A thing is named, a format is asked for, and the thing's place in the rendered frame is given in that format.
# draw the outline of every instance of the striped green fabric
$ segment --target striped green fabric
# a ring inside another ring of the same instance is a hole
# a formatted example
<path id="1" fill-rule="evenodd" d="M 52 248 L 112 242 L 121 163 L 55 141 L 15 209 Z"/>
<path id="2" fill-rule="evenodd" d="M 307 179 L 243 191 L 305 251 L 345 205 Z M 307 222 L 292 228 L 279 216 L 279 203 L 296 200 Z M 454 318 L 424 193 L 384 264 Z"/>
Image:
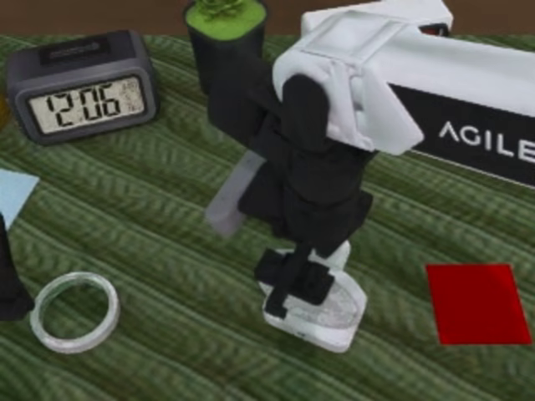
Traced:
<path id="1" fill-rule="evenodd" d="M 0 59 L 61 39 L 0 36 Z M 535 49 L 535 38 L 465 39 Z M 268 38 L 267 57 L 293 40 Z M 96 272 L 123 307 L 108 341 L 73 356 L 42 346 L 28 320 L 1 323 L 0 400 L 535 399 L 532 347 L 438 345 L 424 270 L 512 263 L 533 331 L 531 190 L 424 156 L 378 156 L 364 183 L 374 208 L 352 239 L 348 267 L 368 309 L 348 353 L 314 348 L 262 318 L 252 269 L 282 243 L 256 221 L 231 240 L 203 221 L 244 150 L 207 124 L 188 40 L 147 43 L 163 100 L 156 122 L 49 148 L 13 122 L 0 133 L 0 168 L 42 179 L 10 231 L 28 289 L 37 296 L 64 273 Z M 81 287 L 53 304 L 47 328 L 78 336 L 105 309 L 103 294 Z"/>

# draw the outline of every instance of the gray gripper part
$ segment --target gray gripper part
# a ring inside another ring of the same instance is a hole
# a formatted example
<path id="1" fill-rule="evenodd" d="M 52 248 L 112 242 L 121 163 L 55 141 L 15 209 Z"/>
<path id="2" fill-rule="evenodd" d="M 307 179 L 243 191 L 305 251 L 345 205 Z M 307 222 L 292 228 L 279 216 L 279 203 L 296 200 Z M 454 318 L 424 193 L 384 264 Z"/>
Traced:
<path id="1" fill-rule="evenodd" d="M 245 221 L 237 205 L 264 161 L 263 157 L 248 150 L 211 200 L 205 218 L 218 234 L 232 236 Z"/>

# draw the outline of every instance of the red square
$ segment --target red square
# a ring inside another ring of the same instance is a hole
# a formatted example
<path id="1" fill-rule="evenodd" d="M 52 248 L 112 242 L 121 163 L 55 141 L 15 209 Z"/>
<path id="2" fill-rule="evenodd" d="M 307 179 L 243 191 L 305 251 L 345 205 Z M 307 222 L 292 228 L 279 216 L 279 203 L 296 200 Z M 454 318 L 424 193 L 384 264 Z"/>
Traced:
<path id="1" fill-rule="evenodd" d="M 531 344 L 509 265 L 427 265 L 443 345 Z"/>

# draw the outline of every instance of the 12:06 time display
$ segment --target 12:06 time display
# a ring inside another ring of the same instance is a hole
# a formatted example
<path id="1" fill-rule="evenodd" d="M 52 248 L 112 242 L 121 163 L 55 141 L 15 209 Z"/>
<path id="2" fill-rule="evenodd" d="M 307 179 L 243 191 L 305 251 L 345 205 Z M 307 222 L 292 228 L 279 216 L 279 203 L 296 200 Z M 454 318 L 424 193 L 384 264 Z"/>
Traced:
<path id="1" fill-rule="evenodd" d="M 145 111 L 136 77 L 47 94 L 29 100 L 43 134 L 54 134 Z"/>

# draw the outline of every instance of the gray alarm clock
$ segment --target gray alarm clock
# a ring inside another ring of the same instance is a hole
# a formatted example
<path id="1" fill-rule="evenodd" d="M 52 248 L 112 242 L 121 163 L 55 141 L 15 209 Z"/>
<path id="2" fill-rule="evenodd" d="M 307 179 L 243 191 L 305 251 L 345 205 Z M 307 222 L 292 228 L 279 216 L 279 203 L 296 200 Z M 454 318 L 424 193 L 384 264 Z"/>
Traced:
<path id="1" fill-rule="evenodd" d="M 9 106 L 41 145 L 143 124 L 159 109 L 155 71 L 133 31 L 23 49 L 6 69 Z"/>

